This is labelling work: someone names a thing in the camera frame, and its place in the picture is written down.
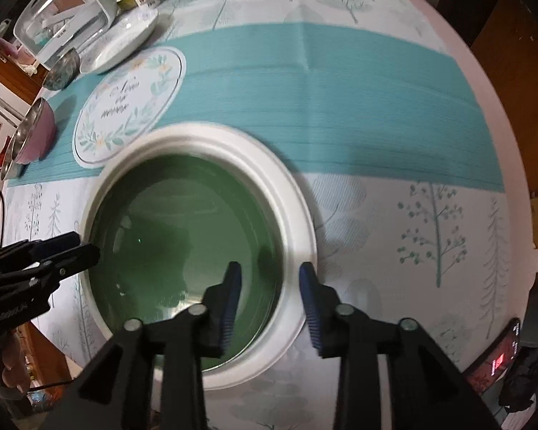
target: teal table runner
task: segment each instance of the teal table runner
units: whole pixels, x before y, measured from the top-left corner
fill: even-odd
[[[187,72],[156,128],[211,121],[243,130],[294,172],[331,172],[503,191],[475,97],[451,57],[366,30],[242,25],[162,45]],[[99,175],[72,153],[80,109],[103,79],[51,98],[58,135],[10,186]]]

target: bowl of liquid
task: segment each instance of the bowl of liquid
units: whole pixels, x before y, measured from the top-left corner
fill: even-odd
[[[199,303],[240,263],[232,341],[221,359],[202,360],[205,389],[264,372],[303,325],[298,271],[316,261],[311,216],[287,168],[240,131],[183,123],[132,143],[104,168],[81,229],[102,250],[82,282],[106,338],[129,318],[161,321]]]

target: table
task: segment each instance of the table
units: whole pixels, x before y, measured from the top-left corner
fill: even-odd
[[[461,369],[491,343],[510,317],[523,318],[538,254],[532,243],[518,147],[482,69],[434,9],[423,0],[166,0],[159,9],[159,27],[145,53],[149,57],[173,46],[184,54],[180,63],[187,65],[187,74],[185,79],[180,74],[181,84],[168,100],[167,114],[150,121],[147,130],[219,117],[220,122],[241,127],[277,150],[295,172],[314,216],[318,271],[343,301],[388,321],[417,318]],[[302,43],[288,44],[290,40]],[[224,64],[229,58],[224,54],[236,43],[241,44],[242,56]],[[354,50],[355,43],[362,43],[362,48]],[[391,57],[398,63],[389,62]],[[280,71],[271,68],[271,60],[277,58],[284,66]],[[242,71],[237,72],[239,63]],[[292,71],[285,76],[284,69]],[[209,99],[199,94],[216,90],[216,85],[203,81],[219,81],[212,77],[215,70],[229,79],[231,90],[224,90],[225,97],[215,97],[216,105],[208,105],[207,110],[204,105]],[[245,79],[245,71],[262,72],[257,79],[267,83],[266,95],[262,101],[257,95],[256,102],[274,108],[273,99],[279,98],[281,105],[289,107],[279,112],[288,134],[276,132],[269,123],[261,127],[247,122],[252,121],[248,115],[261,117],[262,112],[247,96],[248,90],[254,90],[252,78],[235,88]],[[300,85],[310,89],[288,98],[281,84],[298,73],[303,76]],[[321,73],[329,76],[329,84],[319,77]],[[346,75],[354,76],[351,79],[359,88],[351,91]],[[104,81],[111,84],[115,80],[110,76]],[[271,76],[278,82],[271,82]],[[207,89],[196,90],[198,78]],[[83,122],[77,119],[78,111],[91,104],[88,98],[103,84],[100,80],[85,77],[63,100],[52,98],[61,134],[43,162],[30,165],[20,180],[7,186],[5,244],[79,229],[100,169],[77,164],[76,150],[81,145],[71,130],[77,120]],[[379,105],[389,91],[388,80],[395,93],[414,91],[415,95],[400,97],[399,102],[399,96],[391,93]],[[298,85],[292,83],[288,90],[295,91]],[[430,107],[418,100],[427,95],[432,99]],[[231,101],[223,102],[230,96]],[[307,97],[312,103],[301,102],[297,111],[299,98]],[[326,101],[319,102],[321,97]],[[451,101],[454,109],[446,107]],[[232,110],[224,115],[224,108],[235,108],[235,102],[247,106],[247,114],[238,117]],[[352,107],[351,114],[359,121],[345,124],[335,116]],[[450,121],[440,121],[435,109]],[[373,112],[383,121],[375,122]],[[361,115],[368,121],[366,134],[359,129]],[[317,127],[318,121],[325,125]],[[339,127],[331,126],[332,121],[341,121]],[[437,131],[441,123],[451,128],[450,136]],[[416,124],[423,127],[414,130],[411,125]],[[394,127],[387,132],[388,126]],[[423,147],[409,147],[401,137],[409,128],[412,139],[422,140]],[[291,134],[301,141],[295,147],[284,137]],[[359,140],[344,147],[355,134],[361,134]],[[385,142],[391,135],[400,137],[399,147]],[[452,144],[450,153],[456,155],[445,163],[436,157],[448,153],[437,144],[446,137]],[[462,145],[458,137],[470,147],[454,149],[457,142]],[[336,147],[326,144],[337,139]],[[107,146],[105,159],[120,148],[120,140]],[[369,152],[374,145],[385,147],[384,153]],[[362,156],[356,160],[347,155],[348,150],[358,150]],[[317,151],[328,154],[327,159],[316,157]],[[423,158],[427,151],[436,155]],[[411,164],[405,170],[390,167],[387,157],[402,167]],[[436,240],[431,240],[435,228]],[[418,303],[418,295],[426,301]],[[78,278],[65,280],[50,300],[50,312],[34,323],[62,352],[85,365],[104,340]],[[283,358],[258,378],[207,393],[211,425],[237,430],[260,425],[273,430],[329,429],[337,373],[338,361],[321,361],[303,331]],[[388,422],[387,409],[383,415]]]

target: green basin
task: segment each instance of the green basin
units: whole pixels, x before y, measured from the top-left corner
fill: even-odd
[[[279,299],[283,260],[268,204],[235,170],[187,155],[166,155],[126,173],[107,193],[90,242],[102,250],[89,270],[96,306],[115,333],[124,321],[173,317],[221,282],[230,261],[241,264],[242,290],[231,360],[260,334]]]

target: screw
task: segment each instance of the screw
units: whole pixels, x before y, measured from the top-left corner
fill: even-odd
[[[339,304],[335,308],[335,312],[337,313],[337,315],[341,315],[341,316],[345,317],[345,316],[353,314],[354,307],[350,306],[349,304]]]
[[[124,322],[124,328],[127,331],[139,330],[142,327],[143,323],[140,319],[130,318]]]
[[[189,307],[189,313],[195,316],[203,315],[205,312],[207,312],[207,307],[203,304],[193,304]]]
[[[405,331],[415,331],[418,328],[418,323],[412,318],[403,318],[399,326]]]

